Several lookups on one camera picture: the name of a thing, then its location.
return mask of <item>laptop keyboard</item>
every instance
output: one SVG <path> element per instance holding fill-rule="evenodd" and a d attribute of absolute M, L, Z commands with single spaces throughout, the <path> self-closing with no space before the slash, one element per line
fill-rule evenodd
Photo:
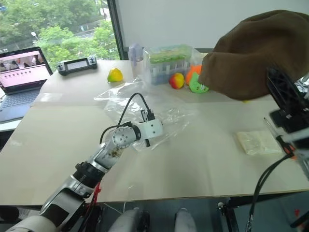
<path fill-rule="evenodd" d="M 7 95 L 0 107 L 5 108 L 13 105 L 20 105 L 33 102 L 38 96 L 39 91 L 28 91 L 24 93 L 17 93 L 13 95 Z"/>

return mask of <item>laptop screen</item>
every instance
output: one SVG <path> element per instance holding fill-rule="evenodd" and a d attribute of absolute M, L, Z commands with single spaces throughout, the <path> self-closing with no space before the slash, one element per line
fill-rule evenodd
<path fill-rule="evenodd" d="M 5 93 L 41 87 L 50 74 L 40 49 L 0 57 L 0 87 Z"/>

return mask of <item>laptop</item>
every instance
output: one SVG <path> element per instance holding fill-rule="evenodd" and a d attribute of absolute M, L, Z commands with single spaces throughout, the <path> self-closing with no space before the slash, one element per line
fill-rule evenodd
<path fill-rule="evenodd" d="M 51 74 L 39 47 L 0 54 L 0 123 L 22 118 Z"/>

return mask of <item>green toy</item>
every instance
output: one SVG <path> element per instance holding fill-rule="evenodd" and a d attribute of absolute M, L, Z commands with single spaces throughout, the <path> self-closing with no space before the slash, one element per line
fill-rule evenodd
<path fill-rule="evenodd" d="M 205 93 L 208 91 L 208 87 L 200 84 L 198 81 L 198 74 L 194 72 L 190 81 L 189 87 L 194 93 Z"/>

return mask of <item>white wall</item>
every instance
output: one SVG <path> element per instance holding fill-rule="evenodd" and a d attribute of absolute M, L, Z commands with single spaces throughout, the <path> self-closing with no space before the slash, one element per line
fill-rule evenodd
<path fill-rule="evenodd" d="M 309 0 L 116 0 L 124 47 L 214 48 L 239 21 L 284 9 L 309 14 Z"/>

